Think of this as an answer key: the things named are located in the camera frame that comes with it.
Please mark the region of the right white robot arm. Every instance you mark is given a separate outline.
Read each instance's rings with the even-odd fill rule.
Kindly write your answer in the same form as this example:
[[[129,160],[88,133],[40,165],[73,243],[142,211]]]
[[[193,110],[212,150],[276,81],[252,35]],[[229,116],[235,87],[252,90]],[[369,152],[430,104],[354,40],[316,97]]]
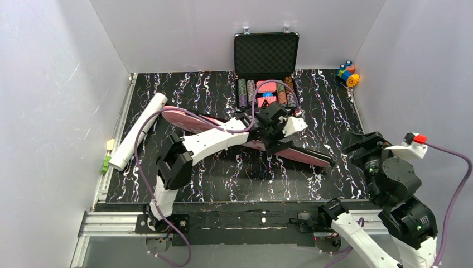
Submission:
[[[342,152],[362,169],[369,200],[381,209],[378,217],[399,258],[383,250],[339,199],[319,206],[316,224],[338,233],[369,267],[434,267],[436,218],[414,195],[422,182],[409,163],[410,159],[424,158],[426,141],[426,137],[412,132],[400,145],[392,145],[379,132],[342,134]]]

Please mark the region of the pink racket bag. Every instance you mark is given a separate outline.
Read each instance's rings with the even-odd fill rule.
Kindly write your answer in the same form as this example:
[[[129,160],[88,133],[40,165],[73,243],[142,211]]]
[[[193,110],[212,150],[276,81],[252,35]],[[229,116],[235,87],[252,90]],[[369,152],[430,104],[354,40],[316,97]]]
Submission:
[[[169,111],[163,111],[161,114],[168,123],[192,134],[198,134],[212,129],[208,124],[196,119],[195,117],[189,116],[182,111],[172,109]],[[291,145],[290,147],[275,153],[275,155],[322,168],[335,165],[335,161],[331,156],[312,149],[297,147],[295,145]]]

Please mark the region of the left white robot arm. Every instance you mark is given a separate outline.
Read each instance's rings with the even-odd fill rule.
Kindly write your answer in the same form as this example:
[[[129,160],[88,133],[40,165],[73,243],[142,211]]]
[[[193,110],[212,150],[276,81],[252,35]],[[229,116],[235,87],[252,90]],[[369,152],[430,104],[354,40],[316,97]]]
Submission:
[[[202,159],[253,140],[261,140],[266,149],[274,153],[273,145],[306,128],[300,112],[290,114],[277,103],[265,109],[242,112],[222,125],[179,107],[165,106],[161,111],[179,111],[210,129],[192,136],[172,134],[159,150],[156,187],[149,213],[156,221],[165,220],[172,214],[178,190],[189,183],[193,166]]]

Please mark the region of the white shuttlecock tube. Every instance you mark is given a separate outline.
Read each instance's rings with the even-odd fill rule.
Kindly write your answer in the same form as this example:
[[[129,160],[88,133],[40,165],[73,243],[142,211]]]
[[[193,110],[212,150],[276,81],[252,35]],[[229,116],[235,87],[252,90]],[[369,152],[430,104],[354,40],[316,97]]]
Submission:
[[[165,106],[167,100],[167,97],[162,93],[156,93],[153,96],[109,160],[109,166],[122,171],[128,165],[136,148],[136,138],[138,137],[138,143],[142,142],[145,134],[149,131],[157,118],[156,114],[152,118],[151,115],[160,111]]]

